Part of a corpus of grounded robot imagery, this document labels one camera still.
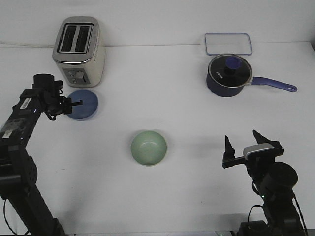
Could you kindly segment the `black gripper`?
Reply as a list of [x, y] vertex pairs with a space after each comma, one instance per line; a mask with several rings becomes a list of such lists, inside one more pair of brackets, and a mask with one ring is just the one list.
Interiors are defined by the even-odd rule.
[[55, 80], [51, 74], [36, 74], [33, 76], [32, 88], [39, 92], [39, 100], [48, 118], [72, 113], [72, 106], [83, 105], [83, 101], [72, 102], [62, 96], [63, 81]]
[[235, 149], [232, 147], [229, 138], [225, 135], [225, 152], [222, 159], [222, 167], [230, 168], [236, 165], [244, 164], [251, 177], [261, 177], [266, 173], [268, 167], [275, 162], [277, 156], [283, 155], [284, 149], [279, 141], [271, 141], [253, 130], [253, 135], [258, 144], [270, 144], [275, 149], [250, 154], [248, 159], [244, 156], [235, 157]]

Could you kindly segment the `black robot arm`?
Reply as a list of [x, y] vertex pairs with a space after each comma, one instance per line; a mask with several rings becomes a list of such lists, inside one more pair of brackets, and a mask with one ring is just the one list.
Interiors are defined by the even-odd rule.
[[306, 236], [308, 231], [293, 187], [298, 181], [297, 172], [284, 162], [275, 161], [283, 155], [279, 141], [272, 141], [256, 130], [253, 135], [256, 145], [244, 148], [241, 157], [235, 157], [235, 150], [228, 137], [225, 138], [223, 168], [245, 165], [252, 179], [252, 189], [259, 195], [266, 220], [246, 220], [240, 224], [237, 236]]
[[42, 113], [49, 120], [70, 114], [73, 103], [62, 95], [63, 82], [51, 74], [36, 74], [32, 88], [19, 102], [0, 130], [0, 196], [8, 200], [32, 236], [63, 236], [63, 227], [53, 217], [37, 186], [37, 167], [26, 146]]

